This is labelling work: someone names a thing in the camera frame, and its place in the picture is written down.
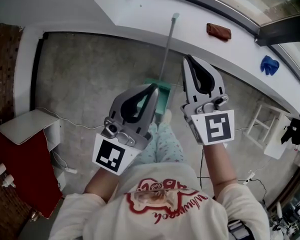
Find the floor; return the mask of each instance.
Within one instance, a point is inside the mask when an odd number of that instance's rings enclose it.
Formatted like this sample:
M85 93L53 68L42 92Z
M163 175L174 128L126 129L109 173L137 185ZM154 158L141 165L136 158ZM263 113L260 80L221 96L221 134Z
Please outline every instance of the floor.
M114 98L126 89L140 85L145 78L158 78L164 49L133 40L108 36L53 33L44 41L39 62L35 103L69 119L76 124L95 127L103 124ZM174 84L173 97L169 102L172 111L171 127L180 141L184 153L197 175L200 175L202 147L197 145L191 130L184 121L180 106L186 95L182 88L181 63L183 55L169 52L163 81ZM228 106L235 114L235 139L228 143L232 163L238 179L246 179L250 170L260 169L255 179L266 187L267 205L278 196L293 176L297 166L293 164L296 152L286 149L281 159L266 156L244 135L257 108L257 101L263 100L279 106L265 95L220 71L229 95ZM269 119L262 113L261 120ZM91 162L97 130L88 130L61 121L61 143L56 152L78 174L66 172L65 195L82 193L90 178L97 171ZM260 127L253 128L260 134ZM205 161L202 176L208 176ZM209 179L202 179L203 190L213 196ZM248 187L261 201L265 190L260 182L250 182Z

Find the pajama pants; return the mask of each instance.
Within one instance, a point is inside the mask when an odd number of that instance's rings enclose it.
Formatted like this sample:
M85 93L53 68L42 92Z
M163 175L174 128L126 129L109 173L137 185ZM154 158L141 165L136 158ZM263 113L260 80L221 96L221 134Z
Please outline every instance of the pajama pants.
M155 123L151 123L149 132L153 139L131 166L164 162L187 163L182 147L169 124L161 123L158 127Z

